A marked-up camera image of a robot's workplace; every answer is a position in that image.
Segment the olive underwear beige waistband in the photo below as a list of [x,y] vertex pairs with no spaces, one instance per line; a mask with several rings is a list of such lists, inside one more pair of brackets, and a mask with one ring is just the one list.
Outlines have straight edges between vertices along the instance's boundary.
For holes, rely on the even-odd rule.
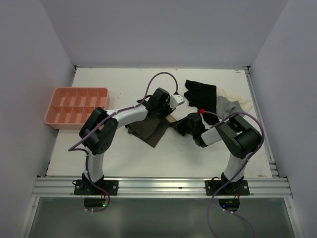
[[155,148],[173,122],[176,122],[176,119],[168,115],[164,119],[146,118],[143,121],[133,122],[125,127],[128,129],[129,134],[134,135],[149,146]]

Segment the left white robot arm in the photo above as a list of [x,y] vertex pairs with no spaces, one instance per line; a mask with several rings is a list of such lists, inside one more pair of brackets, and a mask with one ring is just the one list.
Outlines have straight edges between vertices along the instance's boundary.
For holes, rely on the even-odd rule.
[[82,183],[91,194],[99,194],[103,185],[104,153],[109,149],[116,131],[125,127],[151,147],[156,147],[169,127],[167,116],[184,102],[178,93],[169,94],[158,88],[136,104],[119,110],[94,109],[80,130],[81,144],[85,147],[85,171]]

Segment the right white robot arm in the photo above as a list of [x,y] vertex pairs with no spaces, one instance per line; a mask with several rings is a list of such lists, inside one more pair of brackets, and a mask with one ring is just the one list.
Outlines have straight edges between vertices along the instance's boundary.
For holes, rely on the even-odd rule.
[[192,136],[196,145],[202,148],[224,142],[230,157],[221,174],[220,191],[228,195],[242,185],[246,164],[264,142],[263,127],[257,119],[244,112],[233,113],[209,129],[205,128],[200,113],[190,113],[173,122],[171,127],[182,136]]

